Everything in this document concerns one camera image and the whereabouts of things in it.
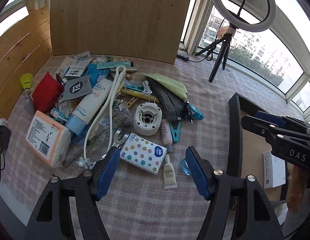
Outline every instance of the green cloth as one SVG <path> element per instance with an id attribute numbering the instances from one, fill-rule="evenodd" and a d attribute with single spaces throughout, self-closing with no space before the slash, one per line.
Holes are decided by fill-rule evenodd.
<path id="1" fill-rule="evenodd" d="M 176 96 L 183 99 L 184 102 L 187 101 L 187 89 L 184 84 L 177 82 L 167 76 L 163 76 L 159 73 L 155 74 L 144 74 L 145 77 L 150 77 L 156 80 L 158 83 L 162 84 L 165 88 L 173 92 Z"/>

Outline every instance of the tree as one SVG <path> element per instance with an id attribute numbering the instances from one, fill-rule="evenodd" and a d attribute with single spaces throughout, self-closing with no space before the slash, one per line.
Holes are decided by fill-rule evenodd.
<path id="1" fill-rule="evenodd" d="M 280 83 L 283 81 L 282 76 L 273 74 L 268 68 L 263 67 L 258 60 L 251 60 L 250 57 L 243 51 L 235 48 L 231 48 L 229 50 L 228 57 L 245 67 L 253 70 L 257 74 L 261 75 L 263 78 L 266 78 L 270 81 L 273 85 L 278 87 Z"/>

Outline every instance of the badminton shuttlecock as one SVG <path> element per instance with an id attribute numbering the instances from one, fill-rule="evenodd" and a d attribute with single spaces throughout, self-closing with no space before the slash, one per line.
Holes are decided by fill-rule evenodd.
<path id="1" fill-rule="evenodd" d="M 33 81 L 33 75 L 30 73 L 26 73 L 20 78 L 20 82 L 22 84 L 23 89 L 25 90 L 26 93 L 30 93 L 30 87 Z"/>

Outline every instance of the power strip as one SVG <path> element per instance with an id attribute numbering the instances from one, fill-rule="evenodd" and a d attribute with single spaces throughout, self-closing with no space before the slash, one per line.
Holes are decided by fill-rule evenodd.
<path id="1" fill-rule="evenodd" d="M 177 56 L 176 56 L 177 58 L 180 58 L 180 59 L 182 59 L 182 60 L 184 60 L 184 61 L 188 61 L 189 60 L 189 57 L 186 57 L 186 56 L 184 56 L 184 55 L 182 55 L 182 54 L 180 54 L 180 53 L 177 53 Z"/>

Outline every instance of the blue package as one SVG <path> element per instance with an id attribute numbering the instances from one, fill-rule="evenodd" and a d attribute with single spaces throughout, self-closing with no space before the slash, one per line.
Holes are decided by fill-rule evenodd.
<path id="1" fill-rule="evenodd" d="M 89 81 L 91 82 L 92 87 L 94 87 L 100 80 L 107 77 L 109 69 L 97 69 L 97 65 L 90 63 L 87 68 L 87 74 L 90 75 Z"/>

